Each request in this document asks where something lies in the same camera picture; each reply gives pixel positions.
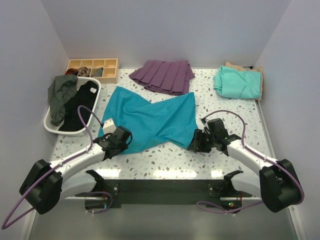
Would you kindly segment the teal t shirt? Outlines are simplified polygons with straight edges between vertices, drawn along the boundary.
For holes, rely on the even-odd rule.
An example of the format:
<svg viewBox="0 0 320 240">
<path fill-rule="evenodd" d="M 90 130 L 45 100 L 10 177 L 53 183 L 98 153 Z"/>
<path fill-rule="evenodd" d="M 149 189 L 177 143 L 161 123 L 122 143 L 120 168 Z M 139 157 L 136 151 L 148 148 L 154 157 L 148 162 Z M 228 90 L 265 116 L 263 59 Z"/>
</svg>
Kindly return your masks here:
<svg viewBox="0 0 320 240">
<path fill-rule="evenodd" d="M 151 103 L 139 94 L 116 87 L 108 100 L 102 121 L 131 131 L 133 140 L 124 154 L 135 154 L 170 142 L 187 149 L 198 128 L 194 93 Z"/>
</svg>

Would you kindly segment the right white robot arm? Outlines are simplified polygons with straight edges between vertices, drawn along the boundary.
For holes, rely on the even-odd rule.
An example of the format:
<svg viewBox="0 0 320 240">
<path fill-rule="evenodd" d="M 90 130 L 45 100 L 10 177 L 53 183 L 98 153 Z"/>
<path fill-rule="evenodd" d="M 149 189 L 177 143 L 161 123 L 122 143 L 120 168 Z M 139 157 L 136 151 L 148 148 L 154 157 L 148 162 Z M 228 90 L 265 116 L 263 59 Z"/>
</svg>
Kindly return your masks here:
<svg viewBox="0 0 320 240">
<path fill-rule="evenodd" d="M 235 170 L 223 177 L 221 187 L 214 188 L 218 194 L 230 197 L 239 192 L 251 194 L 260 198 L 273 213 L 303 201 L 304 191 L 289 160 L 277 160 L 250 147 L 240 136 L 229 134 L 219 118 L 207 121 L 203 130 L 196 129 L 187 149 L 209 153 L 213 148 L 239 161 L 259 178 L 258 182 L 236 179 L 243 171 Z"/>
</svg>

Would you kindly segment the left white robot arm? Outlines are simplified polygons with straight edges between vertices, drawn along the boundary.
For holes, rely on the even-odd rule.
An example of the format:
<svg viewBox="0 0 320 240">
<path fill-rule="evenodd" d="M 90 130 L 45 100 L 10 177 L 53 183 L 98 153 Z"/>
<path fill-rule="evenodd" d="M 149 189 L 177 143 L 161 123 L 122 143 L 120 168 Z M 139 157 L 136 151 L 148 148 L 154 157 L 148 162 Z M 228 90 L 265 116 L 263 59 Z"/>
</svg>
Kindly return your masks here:
<svg viewBox="0 0 320 240">
<path fill-rule="evenodd" d="M 22 183 L 19 193 L 39 213 L 45 214 L 65 198 L 88 192 L 99 196 L 104 190 L 103 179 L 90 171 L 80 183 L 73 176 L 82 170 L 112 159 L 128 148 L 132 133 L 118 126 L 113 133 L 106 133 L 93 140 L 93 143 L 67 158 L 46 162 L 38 160 L 32 166 Z"/>
</svg>

